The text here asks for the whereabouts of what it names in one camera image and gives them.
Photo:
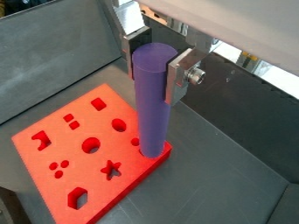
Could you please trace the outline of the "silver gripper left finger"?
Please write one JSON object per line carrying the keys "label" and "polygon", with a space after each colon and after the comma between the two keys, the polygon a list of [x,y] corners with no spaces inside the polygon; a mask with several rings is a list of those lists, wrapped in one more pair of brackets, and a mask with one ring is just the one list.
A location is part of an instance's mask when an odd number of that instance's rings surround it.
{"label": "silver gripper left finger", "polygon": [[122,49],[126,53],[126,62],[128,77],[134,79],[134,63],[132,54],[134,51],[143,45],[152,42],[152,30],[148,26],[143,26],[140,29],[126,35],[122,39]]}

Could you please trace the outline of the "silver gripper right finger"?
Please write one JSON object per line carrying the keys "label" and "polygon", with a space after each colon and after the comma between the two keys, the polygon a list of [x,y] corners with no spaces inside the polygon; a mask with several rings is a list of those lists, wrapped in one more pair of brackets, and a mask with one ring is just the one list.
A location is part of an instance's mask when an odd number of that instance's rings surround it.
{"label": "silver gripper right finger", "polygon": [[186,96],[188,85],[200,85],[206,72],[199,68],[199,63],[206,54],[196,48],[188,48],[167,65],[167,83],[164,101],[174,106]]}

